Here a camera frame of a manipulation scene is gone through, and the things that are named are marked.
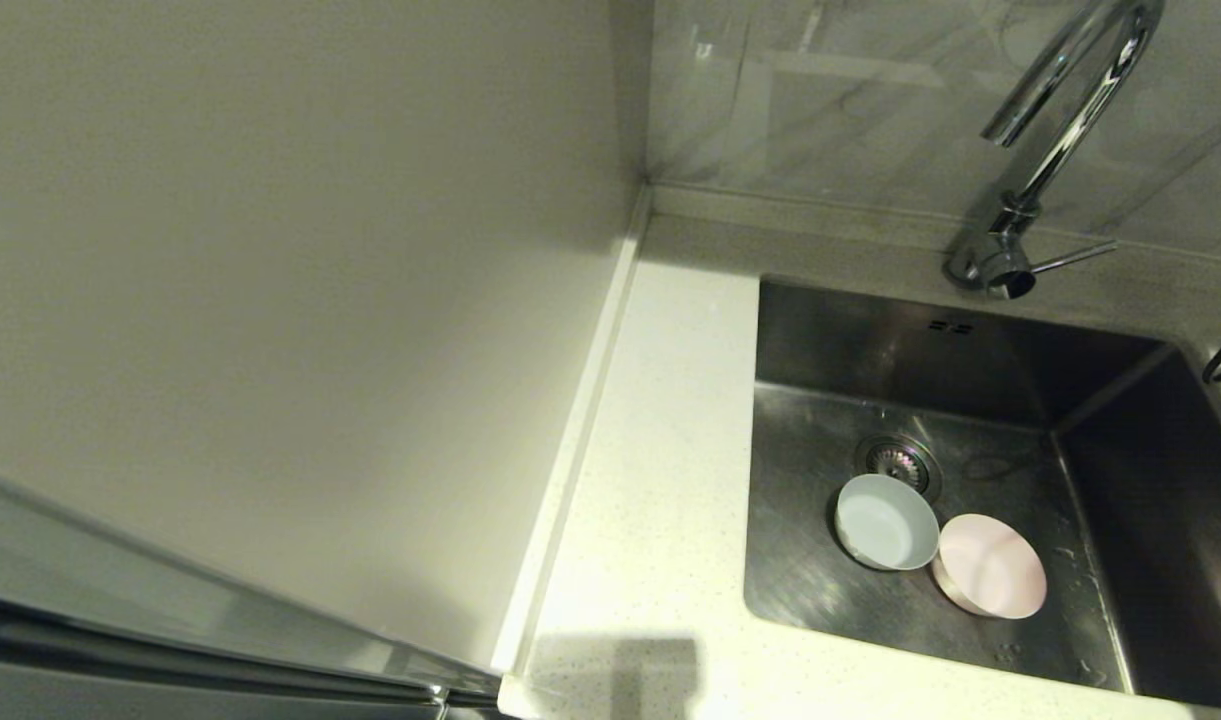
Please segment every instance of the bowl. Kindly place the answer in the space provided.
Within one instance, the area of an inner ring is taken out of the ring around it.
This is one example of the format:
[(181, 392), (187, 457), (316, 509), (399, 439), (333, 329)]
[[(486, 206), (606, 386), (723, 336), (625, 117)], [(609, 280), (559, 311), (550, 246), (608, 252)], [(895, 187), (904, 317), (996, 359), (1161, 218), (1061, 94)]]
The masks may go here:
[(853, 560), (875, 570), (916, 570), (934, 559), (939, 520), (901, 480), (867, 473), (838, 497), (838, 538)]
[(1018, 620), (1045, 602), (1042, 559), (1016, 530), (988, 515), (947, 520), (930, 570), (947, 599), (974, 615)]

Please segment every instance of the drain strainer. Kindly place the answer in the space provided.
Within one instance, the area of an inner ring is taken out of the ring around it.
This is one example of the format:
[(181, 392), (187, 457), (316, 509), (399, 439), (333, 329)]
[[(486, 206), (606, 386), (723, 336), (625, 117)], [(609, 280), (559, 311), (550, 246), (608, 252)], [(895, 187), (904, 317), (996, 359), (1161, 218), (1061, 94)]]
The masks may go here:
[(939, 465), (917, 441), (902, 436), (875, 436), (853, 450), (857, 473), (889, 475), (919, 492), (928, 502), (939, 497)]

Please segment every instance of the marble backsplash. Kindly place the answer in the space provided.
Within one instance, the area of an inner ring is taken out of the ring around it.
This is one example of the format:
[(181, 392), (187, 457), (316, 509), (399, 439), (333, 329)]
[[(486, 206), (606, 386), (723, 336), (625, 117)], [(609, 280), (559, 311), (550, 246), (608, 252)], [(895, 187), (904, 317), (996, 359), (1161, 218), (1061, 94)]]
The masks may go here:
[[(979, 217), (1099, 71), (1011, 150), (979, 138), (1084, 1), (657, 0), (651, 177)], [(1221, 257), (1221, 0), (1171, 0), (1044, 204), (1049, 229)]]

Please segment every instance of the refrigerator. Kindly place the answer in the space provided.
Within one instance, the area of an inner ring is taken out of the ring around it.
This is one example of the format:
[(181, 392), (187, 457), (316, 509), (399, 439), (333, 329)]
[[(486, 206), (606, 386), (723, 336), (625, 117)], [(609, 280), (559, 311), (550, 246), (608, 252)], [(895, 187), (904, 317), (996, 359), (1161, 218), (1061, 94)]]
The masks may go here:
[(0, 720), (486, 720), (499, 686), (0, 480)]

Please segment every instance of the countertop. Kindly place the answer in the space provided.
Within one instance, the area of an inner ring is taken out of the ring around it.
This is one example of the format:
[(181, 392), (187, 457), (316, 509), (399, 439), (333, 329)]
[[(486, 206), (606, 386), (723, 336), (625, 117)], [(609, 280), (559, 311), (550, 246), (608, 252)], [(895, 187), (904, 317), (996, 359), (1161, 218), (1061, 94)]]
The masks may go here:
[[(1195, 359), (1221, 342), (1221, 264), (1127, 247), (1112, 264), (1043, 275), (1023, 301), (982, 301), (939, 275), (941, 220), (706, 201), (656, 199), (524, 671), (536, 710), (579, 720), (1221, 718), (789, 628), (744, 605), (762, 273), (1151, 334)], [(735, 225), (750, 218), (764, 227)], [(797, 222), (822, 232), (792, 232)], [(1212, 398), (1221, 414), (1221, 389)]]

